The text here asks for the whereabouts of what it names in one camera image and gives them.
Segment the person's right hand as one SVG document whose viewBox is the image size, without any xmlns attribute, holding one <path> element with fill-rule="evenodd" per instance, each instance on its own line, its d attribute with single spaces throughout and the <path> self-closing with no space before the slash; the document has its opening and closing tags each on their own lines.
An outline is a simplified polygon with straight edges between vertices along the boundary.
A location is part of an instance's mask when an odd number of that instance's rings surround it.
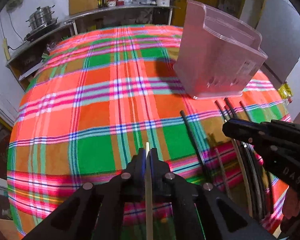
<svg viewBox="0 0 300 240">
<path fill-rule="evenodd" d="M 282 207 L 283 216 L 286 219 L 291 219 L 292 217 L 296 217 L 300 212 L 300 197 L 297 192 L 293 190 L 293 188 L 289 187 L 285 201 Z"/>
</svg>

